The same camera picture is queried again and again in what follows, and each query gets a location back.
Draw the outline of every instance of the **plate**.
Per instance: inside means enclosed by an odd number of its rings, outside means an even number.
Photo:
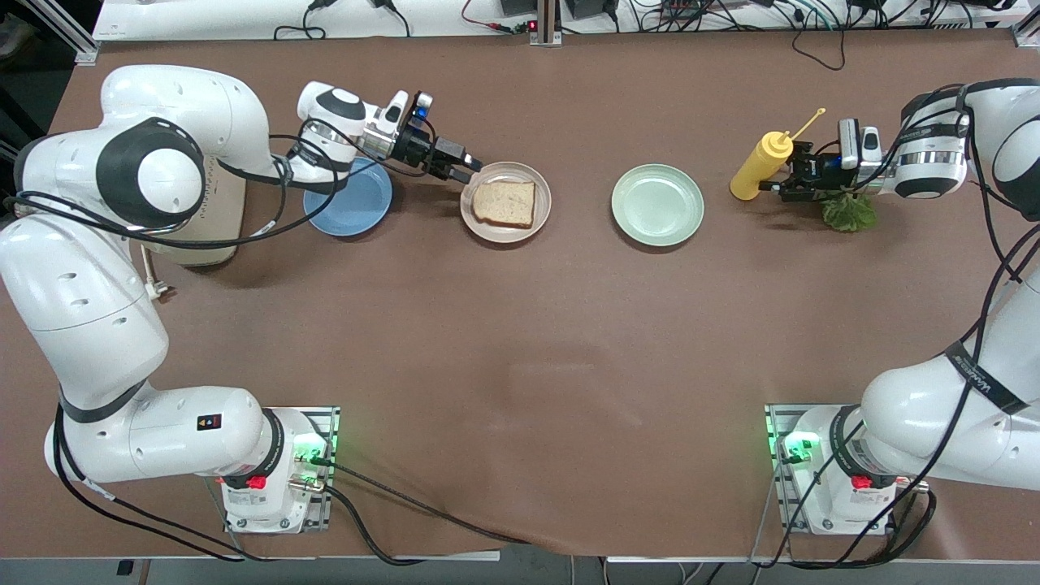
[[[393,186],[386,169],[363,156],[354,159],[350,170],[355,169],[361,171],[350,177],[323,211],[311,218],[311,224],[329,235],[364,233],[375,227],[390,208]],[[314,211],[328,198],[326,194],[305,192],[304,211]]]
[[[484,183],[496,181],[510,181],[514,183],[535,183],[535,222],[527,229],[510,228],[505,226],[495,226],[482,223],[473,214],[473,195],[476,188]],[[492,162],[485,164],[479,173],[473,175],[469,184],[462,189],[462,197],[459,198],[459,209],[462,211],[462,219],[466,226],[476,235],[488,241],[498,244],[514,244],[522,241],[535,235],[542,229],[546,220],[549,219],[549,209],[552,207],[552,196],[549,193],[549,183],[538,171],[521,164],[519,162]]]
[[[647,246],[675,246],[694,235],[704,219],[704,198],[688,175],[667,164],[625,173],[610,198],[614,220]]]

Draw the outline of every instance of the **yellow bottle nozzle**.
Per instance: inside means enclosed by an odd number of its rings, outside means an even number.
[[[826,107],[822,107],[822,108],[817,109],[816,113],[812,115],[812,118],[810,118],[809,121],[805,123],[805,126],[802,126],[801,130],[799,130],[798,132],[795,132],[795,135],[791,136],[790,139],[797,141],[798,137],[802,135],[802,132],[804,132],[806,128],[808,128],[813,122],[816,121],[817,118],[820,118],[821,116],[823,116],[826,112],[827,112],[827,108]]]

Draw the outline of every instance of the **beige plate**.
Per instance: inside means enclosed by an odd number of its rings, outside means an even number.
[[[477,221],[473,215],[473,194],[476,187],[484,183],[495,181],[510,181],[514,183],[535,183],[535,222],[530,228],[508,228],[494,226]],[[469,184],[462,189],[462,197],[459,199],[459,209],[462,211],[462,219],[469,229],[476,235],[488,241],[498,244],[513,244],[521,241],[542,229],[545,221],[549,219],[549,209],[552,207],[552,196],[549,194],[549,183],[545,182],[538,171],[521,164],[519,162],[492,162],[486,164],[479,173],[473,175]]]

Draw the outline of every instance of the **red button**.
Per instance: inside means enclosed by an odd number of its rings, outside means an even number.
[[[852,477],[852,487],[853,489],[869,489],[874,485],[870,478],[866,476],[853,476]]]

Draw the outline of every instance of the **light green plate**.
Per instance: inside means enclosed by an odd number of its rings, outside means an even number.
[[[684,241],[704,219],[704,198],[688,175],[667,164],[643,164],[624,174],[610,198],[614,220],[648,246]]]

